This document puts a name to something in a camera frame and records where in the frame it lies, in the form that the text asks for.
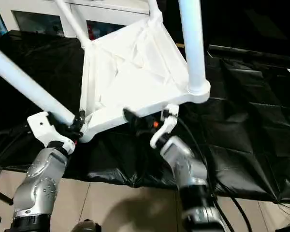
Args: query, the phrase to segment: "white bracket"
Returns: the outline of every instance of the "white bracket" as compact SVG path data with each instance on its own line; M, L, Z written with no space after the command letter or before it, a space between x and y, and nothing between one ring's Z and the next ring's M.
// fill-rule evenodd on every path
M59 134L55 127L50 125L47 116L48 112L40 112L27 118L34 137L42 142L45 147L47 147L51 141L63 142L62 147L68 154L73 153L75 143L71 139Z
M170 114L168 117L164 117L163 112L168 111ZM155 149L158 139L165 133L171 133L177 124L179 106L174 104L168 104L161 112L161 121L164 121L163 126L153 135L150 140L150 146Z

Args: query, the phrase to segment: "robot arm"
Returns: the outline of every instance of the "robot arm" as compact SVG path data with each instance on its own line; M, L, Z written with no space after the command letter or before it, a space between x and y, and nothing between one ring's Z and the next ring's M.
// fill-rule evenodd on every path
M34 136L45 148L40 151L14 195L11 228L6 232L47 232L57 197L57 189L69 155L75 149L74 136L63 136L49 122L49 114L30 116L28 123Z
M150 145L159 150L172 169L182 202L184 228L188 232L224 232L224 224L208 188L205 165L179 137L170 136L177 124L178 111L179 107L172 104L162 111L164 124L154 133ZM126 119L135 126L137 120L131 114L125 112Z

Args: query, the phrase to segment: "tiled floor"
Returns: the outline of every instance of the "tiled floor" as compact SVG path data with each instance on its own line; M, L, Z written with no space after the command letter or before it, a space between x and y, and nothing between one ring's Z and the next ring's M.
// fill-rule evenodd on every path
M0 191L12 197L24 174L4 171ZM268 202L238 200L254 232L274 232L290 224L290 209ZM229 198L219 198L236 232L247 231L245 222ZM52 215L52 231L69 232L84 219L102 225L103 232L181 232L180 204L175 191L132 189L105 183L62 179ZM0 201L0 232L9 228L13 207Z

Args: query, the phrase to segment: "black leather sheet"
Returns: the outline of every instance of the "black leather sheet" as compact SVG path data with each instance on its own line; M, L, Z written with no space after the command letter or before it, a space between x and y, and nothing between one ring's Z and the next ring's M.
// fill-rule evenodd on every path
M78 111L84 52L77 39L11 31L0 39L0 50L68 109ZM210 99L181 105L179 115L210 160L211 175L236 197L290 202L290 73L207 58L206 76ZM0 168L24 172L43 147L25 128L26 118L39 111L0 78ZM181 126L174 134L195 148ZM77 146L64 177L175 188L167 164L127 125Z

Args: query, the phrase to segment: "white metal tube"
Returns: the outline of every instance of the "white metal tube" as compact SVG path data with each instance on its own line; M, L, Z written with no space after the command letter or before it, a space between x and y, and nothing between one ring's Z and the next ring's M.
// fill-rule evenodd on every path
M198 94L207 85L200 0L179 0L179 7L189 71L188 91Z
M42 110L54 114L57 120L67 125L73 123L74 115L53 98L38 83L0 51L0 76L10 83Z
M85 45L89 40L89 38L86 36L85 32L82 30L82 28L77 23L76 19L74 18L73 14L71 13L70 9L67 7L66 3L63 0L55 0L57 3L57 6L61 9L63 14L66 16L68 22L72 26L73 30L75 31L79 41L82 44L82 48L85 48Z
M162 13L159 10L157 0L148 0L149 5L149 18L151 20L156 19L158 17L162 18Z

